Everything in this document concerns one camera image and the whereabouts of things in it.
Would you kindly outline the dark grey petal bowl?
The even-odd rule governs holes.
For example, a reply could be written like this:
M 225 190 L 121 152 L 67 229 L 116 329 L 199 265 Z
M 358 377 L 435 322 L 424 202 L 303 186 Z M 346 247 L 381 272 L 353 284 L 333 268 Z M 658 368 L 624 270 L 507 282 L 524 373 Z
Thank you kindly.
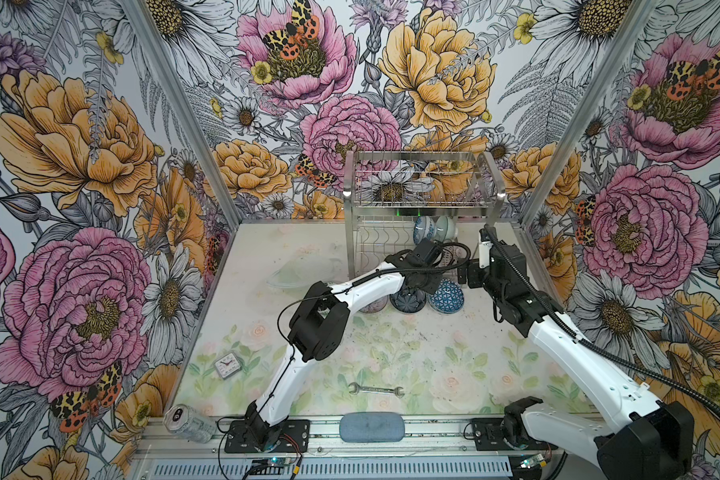
M 425 307 L 427 296 L 422 290 L 403 287 L 398 292 L 391 294 L 389 301 L 396 310 L 406 314 L 414 314 Z

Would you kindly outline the steel open-end wrench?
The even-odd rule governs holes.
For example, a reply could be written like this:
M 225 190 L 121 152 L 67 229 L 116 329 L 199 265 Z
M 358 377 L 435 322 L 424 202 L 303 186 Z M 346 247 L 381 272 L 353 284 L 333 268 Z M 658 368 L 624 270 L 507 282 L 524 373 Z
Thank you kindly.
M 360 385 L 356 382 L 352 382 L 348 385 L 348 391 L 352 395 L 359 393 L 374 393 L 384 395 L 394 395 L 395 397 L 402 398 L 405 396 L 405 391 L 402 387 L 385 388 L 385 387 L 372 387 Z

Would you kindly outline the aluminium front rail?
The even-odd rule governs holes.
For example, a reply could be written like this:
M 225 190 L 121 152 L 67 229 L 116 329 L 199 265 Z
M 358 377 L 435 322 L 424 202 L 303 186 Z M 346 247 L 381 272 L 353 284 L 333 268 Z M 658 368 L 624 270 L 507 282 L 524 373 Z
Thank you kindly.
M 471 440 L 466 440 L 462 432 L 467 423 L 474 418 L 499 417 L 487 416 L 402 416 L 405 422 L 405 436 L 393 443 L 346 443 L 339 435 L 339 423 L 342 416 L 317 416 L 313 418 L 294 416 L 290 420 L 309 420 L 311 422 L 308 449 L 303 453 L 307 457 L 400 457 L 400 456 L 457 456 L 475 455 L 479 452 L 522 455 L 531 451 L 477 451 Z M 548 442 L 566 450 L 572 455 L 593 460 L 596 456 L 594 439 L 606 437 L 614 430 L 606 422 L 593 415 L 566 414 L 555 410 L 549 404 L 536 404 L 523 413 L 530 424 L 521 431 L 527 437 Z M 217 432 L 208 443 L 196 443 L 178 438 L 167 431 L 160 421 L 151 421 L 140 440 L 138 453 L 142 456 L 153 455 L 165 458 L 207 458 L 221 454 L 222 457 L 260 456 L 262 453 L 227 454 L 223 451 L 230 424 L 236 419 L 223 419 L 216 425 Z

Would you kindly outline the blue floral porcelain bowl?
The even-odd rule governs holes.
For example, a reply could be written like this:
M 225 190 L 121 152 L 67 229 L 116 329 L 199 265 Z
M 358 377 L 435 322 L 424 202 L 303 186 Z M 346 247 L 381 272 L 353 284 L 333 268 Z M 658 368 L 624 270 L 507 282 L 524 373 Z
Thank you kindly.
M 436 221 L 431 216 L 420 216 L 414 223 L 413 241 L 418 245 L 423 240 L 432 240 L 436 232 Z

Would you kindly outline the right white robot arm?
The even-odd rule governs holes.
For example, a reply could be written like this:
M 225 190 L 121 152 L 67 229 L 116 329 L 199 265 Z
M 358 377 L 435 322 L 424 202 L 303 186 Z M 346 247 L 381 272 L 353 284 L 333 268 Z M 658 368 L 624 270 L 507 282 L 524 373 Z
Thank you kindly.
M 466 267 L 470 288 L 485 290 L 497 322 L 550 356 L 585 393 L 601 418 L 559 412 L 528 396 L 504 409 L 504 442 L 523 449 L 533 442 L 559 447 L 597 466 L 609 479 L 679 479 L 689 473 L 694 419 L 681 404 L 667 404 L 649 386 L 597 353 L 558 303 L 536 289 L 526 257 L 481 228 L 479 257 Z

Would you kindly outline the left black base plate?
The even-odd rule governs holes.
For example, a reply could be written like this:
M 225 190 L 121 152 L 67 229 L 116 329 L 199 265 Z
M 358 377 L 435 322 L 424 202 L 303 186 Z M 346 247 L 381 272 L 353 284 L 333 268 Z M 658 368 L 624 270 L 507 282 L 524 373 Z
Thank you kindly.
M 266 423 L 233 420 L 223 443 L 227 454 L 305 453 L 311 422 L 286 419 L 275 427 Z

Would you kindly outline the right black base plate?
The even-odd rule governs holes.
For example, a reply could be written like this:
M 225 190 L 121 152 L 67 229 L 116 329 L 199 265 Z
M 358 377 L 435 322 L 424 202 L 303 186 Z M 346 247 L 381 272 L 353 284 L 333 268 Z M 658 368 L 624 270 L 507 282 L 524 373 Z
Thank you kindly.
M 462 435 L 471 440 L 477 451 L 554 451 L 556 446 L 538 441 L 520 433 L 510 437 L 499 417 L 480 417 L 471 419 Z

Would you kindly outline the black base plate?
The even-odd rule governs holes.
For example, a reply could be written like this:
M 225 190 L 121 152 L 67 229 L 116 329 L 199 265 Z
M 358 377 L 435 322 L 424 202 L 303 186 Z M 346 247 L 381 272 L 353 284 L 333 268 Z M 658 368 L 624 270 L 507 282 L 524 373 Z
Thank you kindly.
M 556 446 L 538 441 L 520 433 L 510 437 L 499 417 L 480 417 L 471 419 L 462 435 L 471 440 L 477 451 L 554 451 Z
M 233 420 L 223 443 L 227 454 L 305 453 L 311 422 L 286 419 L 275 427 L 266 423 Z

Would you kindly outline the silver drink can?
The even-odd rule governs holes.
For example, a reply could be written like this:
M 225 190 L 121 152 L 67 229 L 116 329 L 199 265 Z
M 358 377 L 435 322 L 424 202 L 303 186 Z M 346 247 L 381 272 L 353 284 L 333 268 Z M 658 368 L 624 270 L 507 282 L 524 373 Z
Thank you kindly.
M 217 432 L 214 420 L 184 404 L 169 409 L 163 416 L 163 424 L 172 435 L 196 443 L 208 443 Z

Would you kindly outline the blue triangle pattern bowl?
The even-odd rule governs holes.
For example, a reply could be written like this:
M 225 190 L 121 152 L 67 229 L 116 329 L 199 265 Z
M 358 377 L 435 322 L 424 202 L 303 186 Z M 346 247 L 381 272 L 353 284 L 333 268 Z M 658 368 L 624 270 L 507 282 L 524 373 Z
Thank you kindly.
M 455 314 L 465 303 L 462 288 L 450 279 L 443 278 L 434 294 L 427 295 L 429 305 L 441 314 Z

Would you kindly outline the small white square clock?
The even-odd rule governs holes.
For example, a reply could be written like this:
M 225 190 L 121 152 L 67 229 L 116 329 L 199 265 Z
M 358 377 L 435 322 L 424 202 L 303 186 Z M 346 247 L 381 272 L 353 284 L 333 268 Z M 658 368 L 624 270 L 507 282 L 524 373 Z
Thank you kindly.
M 214 362 L 220 379 L 228 379 L 242 370 L 242 363 L 235 352 L 230 352 Z

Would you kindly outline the blue grey oval sponge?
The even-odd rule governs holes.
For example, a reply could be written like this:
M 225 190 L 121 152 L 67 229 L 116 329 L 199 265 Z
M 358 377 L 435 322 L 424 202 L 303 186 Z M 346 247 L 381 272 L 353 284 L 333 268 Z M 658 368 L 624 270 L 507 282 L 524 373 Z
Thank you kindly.
M 346 443 L 399 442 L 405 436 L 405 422 L 394 412 L 354 412 L 341 418 L 339 435 Z

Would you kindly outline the purple striped bowl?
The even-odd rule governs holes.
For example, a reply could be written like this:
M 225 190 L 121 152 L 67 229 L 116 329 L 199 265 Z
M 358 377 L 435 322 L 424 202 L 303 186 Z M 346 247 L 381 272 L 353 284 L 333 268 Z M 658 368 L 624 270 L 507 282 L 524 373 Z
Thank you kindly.
M 361 308 L 360 311 L 366 314 L 375 314 L 381 312 L 387 306 L 388 301 L 389 296 L 385 295 Z

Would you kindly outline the steel two-tier dish rack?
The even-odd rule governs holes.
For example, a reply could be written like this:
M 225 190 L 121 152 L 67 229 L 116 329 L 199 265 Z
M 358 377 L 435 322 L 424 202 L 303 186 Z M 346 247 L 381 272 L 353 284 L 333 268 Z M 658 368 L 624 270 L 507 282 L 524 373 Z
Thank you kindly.
M 420 217 L 493 223 L 507 201 L 491 154 L 468 151 L 350 152 L 342 194 L 352 277 L 412 248 Z

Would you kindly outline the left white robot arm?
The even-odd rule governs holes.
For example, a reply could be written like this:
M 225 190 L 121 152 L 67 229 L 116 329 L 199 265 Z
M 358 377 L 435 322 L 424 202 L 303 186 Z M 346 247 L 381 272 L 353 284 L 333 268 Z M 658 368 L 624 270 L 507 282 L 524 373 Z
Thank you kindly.
M 444 264 L 442 253 L 450 245 L 463 250 L 465 257 Z M 347 324 L 361 309 L 403 288 L 433 294 L 443 275 L 465 266 L 471 256 L 471 249 L 459 242 L 423 240 L 413 249 L 388 255 L 354 279 L 311 285 L 303 299 L 292 303 L 296 310 L 284 335 L 287 349 L 281 364 L 267 388 L 247 407 L 245 441 L 258 451 L 274 447 L 311 370 L 337 350 Z

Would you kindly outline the mint green glazed bowl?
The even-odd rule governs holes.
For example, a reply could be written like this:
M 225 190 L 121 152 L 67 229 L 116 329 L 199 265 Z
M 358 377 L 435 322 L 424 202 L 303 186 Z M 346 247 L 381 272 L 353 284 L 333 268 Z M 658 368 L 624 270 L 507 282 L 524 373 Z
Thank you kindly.
M 435 224 L 435 239 L 440 242 L 449 242 L 454 240 L 458 235 L 458 228 L 454 218 L 449 216 L 440 216 Z

